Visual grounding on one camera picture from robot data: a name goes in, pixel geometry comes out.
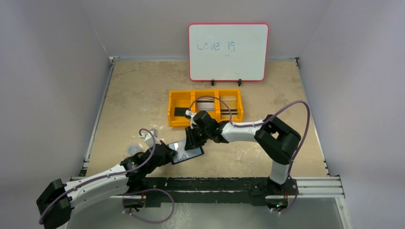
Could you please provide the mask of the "black leather card holder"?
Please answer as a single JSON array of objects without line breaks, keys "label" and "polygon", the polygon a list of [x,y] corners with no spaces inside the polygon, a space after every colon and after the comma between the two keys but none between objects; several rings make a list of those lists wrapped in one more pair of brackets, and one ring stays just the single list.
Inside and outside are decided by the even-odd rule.
[{"label": "black leather card holder", "polygon": [[204,154],[203,148],[199,147],[192,150],[185,150],[186,139],[182,139],[177,142],[173,142],[168,144],[168,147],[174,151],[176,154],[171,161],[173,165],[179,164],[181,162],[196,158],[198,156],[202,156]]}]

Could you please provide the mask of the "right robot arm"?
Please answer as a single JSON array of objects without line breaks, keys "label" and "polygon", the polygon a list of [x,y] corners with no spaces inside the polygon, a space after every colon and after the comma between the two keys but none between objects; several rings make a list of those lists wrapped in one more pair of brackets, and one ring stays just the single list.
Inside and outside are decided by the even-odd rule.
[{"label": "right robot arm", "polygon": [[215,143],[254,142],[272,159],[268,188],[280,194],[287,188],[289,168],[301,141],[300,134],[270,114],[249,123],[231,123],[212,118],[206,111],[191,116],[191,125],[185,129],[186,151],[203,146],[208,140]]}]

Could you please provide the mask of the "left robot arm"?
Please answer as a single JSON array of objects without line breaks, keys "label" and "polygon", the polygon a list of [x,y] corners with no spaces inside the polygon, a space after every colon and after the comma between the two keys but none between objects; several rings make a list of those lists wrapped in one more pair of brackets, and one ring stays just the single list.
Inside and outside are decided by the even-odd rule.
[{"label": "left robot arm", "polygon": [[56,229],[65,225],[74,213],[111,196],[158,191],[147,188],[143,180],[156,168],[171,163],[176,155],[175,150],[160,141],[146,152],[127,157],[94,176],[67,183],[61,179],[50,182],[36,200],[39,224]]}]

